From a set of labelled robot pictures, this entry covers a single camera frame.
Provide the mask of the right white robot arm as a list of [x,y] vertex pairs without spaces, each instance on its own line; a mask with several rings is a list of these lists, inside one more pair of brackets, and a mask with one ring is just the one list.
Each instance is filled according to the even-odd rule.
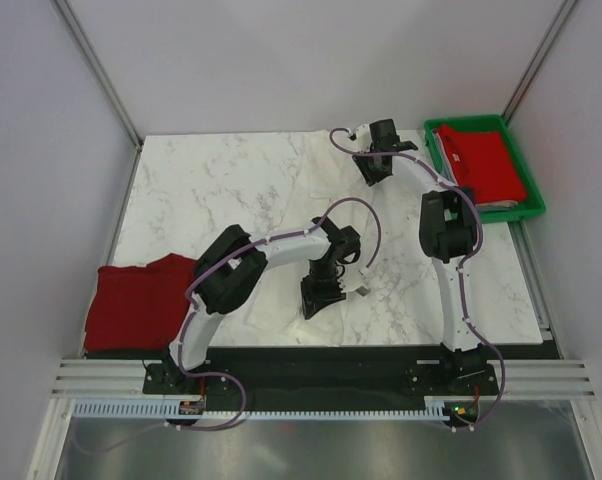
[[395,177],[421,196],[419,245],[437,276],[443,312],[442,345],[452,357],[439,368],[448,392],[464,392],[475,381],[472,365],[461,359],[474,354],[481,340],[471,329],[468,294],[469,259],[482,245],[482,230],[472,191],[445,179],[403,141],[391,119],[357,127],[351,139],[365,142],[353,160],[369,186]]

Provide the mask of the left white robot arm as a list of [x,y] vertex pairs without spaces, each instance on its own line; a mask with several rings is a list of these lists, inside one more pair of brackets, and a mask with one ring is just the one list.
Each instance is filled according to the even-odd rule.
[[351,226],[337,227],[327,216],[314,218],[300,230],[260,239],[238,224],[227,227],[196,263],[194,282],[185,293],[192,312],[170,343],[166,382],[179,393],[197,388],[199,366],[220,323],[250,299],[266,271],[309,263],[300,281],[301,312],[308,320],[346,299],[339,268],[360,255],[360,234]]

